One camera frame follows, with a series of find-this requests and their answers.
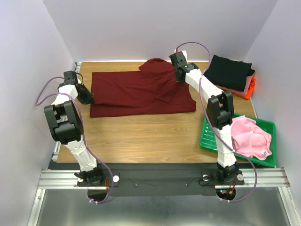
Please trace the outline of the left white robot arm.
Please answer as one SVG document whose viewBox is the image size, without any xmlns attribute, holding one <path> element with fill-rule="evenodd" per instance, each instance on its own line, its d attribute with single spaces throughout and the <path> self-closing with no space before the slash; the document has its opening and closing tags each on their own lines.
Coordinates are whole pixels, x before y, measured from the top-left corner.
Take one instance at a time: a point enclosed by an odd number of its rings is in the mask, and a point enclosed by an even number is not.
<svg viewBox="0 0 301 226">
<path fill-rule="evenodd" d="M 63 73 L 64 82 L 58 86 L 58 95 L 51 105 L 44 107 L 44 114 L 52 138 L 64 145 L 77 160 L 80 172 L 75 176 L 88 186 L 100 186 L 105 182 L 105 175 L 85 144 L 83 123 L 73 100 L 77 99 L 83 105 L 95 101 L 78 75 L 75 71 Z"/>
</svg>

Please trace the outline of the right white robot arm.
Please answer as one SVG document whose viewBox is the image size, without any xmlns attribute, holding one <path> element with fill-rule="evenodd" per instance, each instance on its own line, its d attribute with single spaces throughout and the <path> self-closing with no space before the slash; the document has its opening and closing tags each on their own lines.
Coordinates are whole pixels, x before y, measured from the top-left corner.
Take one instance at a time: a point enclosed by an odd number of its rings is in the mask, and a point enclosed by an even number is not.
<svg viewBox="0 0 301 226">
<path fill-rule="evenodd" d="M 217 178 L 221 182 L 232 181 L 239 173 L 231 137 L 234 117 L 233 96 L 206 78 L 194 63 L 188 63 L 185 51 L 175 51 L 169 56 L 177 82 L 185 82 L 199 94 L 204 114 L 215 135 L 217 146 Z"/>
</svg>

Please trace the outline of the maroon t shirt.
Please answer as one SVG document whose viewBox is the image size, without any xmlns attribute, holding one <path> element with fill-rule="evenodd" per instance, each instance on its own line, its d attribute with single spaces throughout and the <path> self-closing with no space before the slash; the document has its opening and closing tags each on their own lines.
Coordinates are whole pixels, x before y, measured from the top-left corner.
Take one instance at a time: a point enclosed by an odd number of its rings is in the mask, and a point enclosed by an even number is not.
<svg viewBox="0 0 301 226">
<path fill-rule="evenodd" d="M 177 82 L 172 64 L 160 58 L 146 61 L 138 71 L 93 72 L 91 93 L 91 118 L 196 110 L 188 84 Z"/>
</svg>

